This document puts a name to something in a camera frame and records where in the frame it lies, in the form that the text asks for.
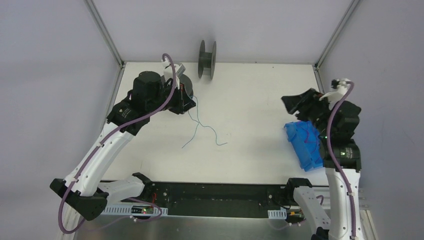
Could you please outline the black cable spool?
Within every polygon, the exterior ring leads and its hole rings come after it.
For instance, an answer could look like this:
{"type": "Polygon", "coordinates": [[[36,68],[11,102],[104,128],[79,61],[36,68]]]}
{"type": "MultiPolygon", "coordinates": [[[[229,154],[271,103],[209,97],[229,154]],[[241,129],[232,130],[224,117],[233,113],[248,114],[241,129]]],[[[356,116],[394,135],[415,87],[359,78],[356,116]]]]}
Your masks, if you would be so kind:
{"type": "Polygon", "coordinates": [[[205,70],[209,71],[210,79],[214,78],[216,67],[217,42],[213,43],[212,51],[206,52],[205,41],[202,40],[198,52],[197,72],[198,77],[202,78],[205,70]]]}

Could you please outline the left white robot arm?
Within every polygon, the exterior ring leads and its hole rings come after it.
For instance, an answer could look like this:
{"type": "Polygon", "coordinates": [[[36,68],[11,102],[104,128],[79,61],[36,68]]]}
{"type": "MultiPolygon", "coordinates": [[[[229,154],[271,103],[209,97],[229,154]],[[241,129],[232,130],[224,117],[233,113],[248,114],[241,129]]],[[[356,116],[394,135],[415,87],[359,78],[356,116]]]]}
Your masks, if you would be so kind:
{"type": "Polygon", "coordinates": [[[126,97],[115,104],[90,152],[66,178],[55,178],[50,188],[86,221],[97,218],[107,206],[135,197],[152,198],[151,180],[136,172],[112,182],[101,182],[119,152],[148,124],[153,112],[184,114],[194,108],[193,83],[182,74],[174,83],[171,74],[143,71],[126,97]]]}

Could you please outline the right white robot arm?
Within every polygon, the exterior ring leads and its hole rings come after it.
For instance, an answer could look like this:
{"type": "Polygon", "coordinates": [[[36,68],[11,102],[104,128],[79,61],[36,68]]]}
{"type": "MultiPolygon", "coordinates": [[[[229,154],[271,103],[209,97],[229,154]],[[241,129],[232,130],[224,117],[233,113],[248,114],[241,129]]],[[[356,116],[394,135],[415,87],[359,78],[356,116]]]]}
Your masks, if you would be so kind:
{"type": "Polygon", "coordinates": [[[330,215],[315,200],[307,178],[291,177],[282,190],[282,200],[298,205],[311,227],[313,240],[362,240],[359,217],[361,152],[353,135],[360,123],[361,108],[347,101],[349,91],[323,94],[313,88],[282,96],[290,115],[318,130],[319,156],[329,187],[330,215]]]}

